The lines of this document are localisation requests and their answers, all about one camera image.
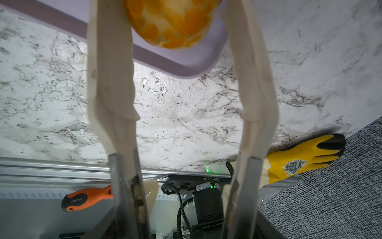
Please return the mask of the braided bread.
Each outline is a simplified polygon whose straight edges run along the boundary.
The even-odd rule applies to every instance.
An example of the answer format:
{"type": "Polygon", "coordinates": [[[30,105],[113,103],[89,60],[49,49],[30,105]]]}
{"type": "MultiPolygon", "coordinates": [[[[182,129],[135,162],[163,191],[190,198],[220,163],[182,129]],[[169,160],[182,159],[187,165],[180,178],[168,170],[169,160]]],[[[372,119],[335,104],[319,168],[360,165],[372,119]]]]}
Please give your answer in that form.
{"type": "Polygon", "coordinates": [[[221,1],[126,0],[127,17],[147,43],[166,49],[185,49],[199,43],[210,29],[221,1]]]}

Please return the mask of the metal tongs with white tips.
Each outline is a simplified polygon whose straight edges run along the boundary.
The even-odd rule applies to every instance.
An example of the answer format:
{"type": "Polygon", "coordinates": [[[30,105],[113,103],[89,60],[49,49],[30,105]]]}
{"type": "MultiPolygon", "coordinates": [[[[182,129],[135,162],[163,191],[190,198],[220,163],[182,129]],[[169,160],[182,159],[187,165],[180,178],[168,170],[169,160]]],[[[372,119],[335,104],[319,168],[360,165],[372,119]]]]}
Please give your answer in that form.
{"type": "MultiPolygon", "coordinates": [[[[136,140],[139,114],[131,25],[122,1],[91,1],[88,23],[88,118],[108,154],[118,239],[151,237],[136,140]]],[[[227,1],[225,24],[243,105],[243,134],[221,236],[252,239],[262,165],[279,122],[278,100],[252,1],[227,1]]]]}

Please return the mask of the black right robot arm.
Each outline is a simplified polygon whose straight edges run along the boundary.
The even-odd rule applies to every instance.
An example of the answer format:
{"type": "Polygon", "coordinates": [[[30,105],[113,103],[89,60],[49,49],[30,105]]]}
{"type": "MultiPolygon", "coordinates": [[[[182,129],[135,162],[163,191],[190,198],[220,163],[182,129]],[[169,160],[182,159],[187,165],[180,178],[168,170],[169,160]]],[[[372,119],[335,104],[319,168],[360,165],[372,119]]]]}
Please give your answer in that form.
{"type": "Polygon", "coordinates": [[[174,239],[218,239],[223,223],[222,188],[225,177],[171,174],[161,186],[162,193],[176,195],[174,239]]]}

